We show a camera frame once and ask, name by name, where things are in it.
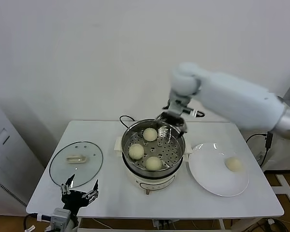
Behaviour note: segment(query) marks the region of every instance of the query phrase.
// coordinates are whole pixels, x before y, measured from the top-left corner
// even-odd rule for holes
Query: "table leg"
[[[236,222],[233,226],[231,226],[231,231],[232,232],[242,232],[242,231],[248,229],[253,224],[256,224],[261,219],[262,219],[261,217],[241,219],[238,222]]]

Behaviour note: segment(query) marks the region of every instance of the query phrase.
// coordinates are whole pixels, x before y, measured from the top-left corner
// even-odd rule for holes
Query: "perforated steamer tray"
[[[130,159],[135,165],[146,170],[145,163],[149,157],[159,157],[162,161],[161,170],[174,166],[182,158],[184,151],[181,151],[178,141],[164,130],[158,130],[156,140],[149,142],[143,138],[143,130],[133,134],[124,147],[124,153],[129,153],[132,144],[140,144],[144,148],[144,156],[139,160]]]

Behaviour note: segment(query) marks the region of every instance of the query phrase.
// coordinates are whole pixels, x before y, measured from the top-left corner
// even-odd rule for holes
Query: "white plate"
[[[225,165],[225,159],[229,157],[237,156],[220,144],[200,144],[189,156],[189,168],[196,181],[207,191],[223,197],[237,196],[247,188],[249,176],[245,168],[240,172],[230,171]]]

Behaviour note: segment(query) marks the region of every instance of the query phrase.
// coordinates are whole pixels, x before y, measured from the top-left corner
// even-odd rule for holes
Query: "white table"
[[[187,123],[186,138],[192,147],[206,142],[223,143],[232,147],[249,172],[247,189],[235,197],[219,197],[203,189],[187,170],[186,163],[179,169],[176,180],[166,189],[145,195],[126,177],[122,158],[114,152],[116,138],[125,127],[117,121],[71,121],[54,154],[77,141],[90,141],[103,152],[101,170],[87,184],[76,188],[89,191],[99,179],[99,197],[88,207],[81,208],[83,218],[165,218],[213,219],[246,218],[234,224],[234,231],[241,231],[262,217],[284,214],[277,197],[262,170],[246,145],[238,128],[228,122]],[[51,215],[62,207],[60,188],[49,176],[49,165],[27,206],[28,213]]]

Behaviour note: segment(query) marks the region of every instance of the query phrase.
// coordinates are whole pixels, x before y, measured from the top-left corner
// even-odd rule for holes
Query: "white cabinet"
[[[25,215],[43,166],[0,109],[0,215]]]

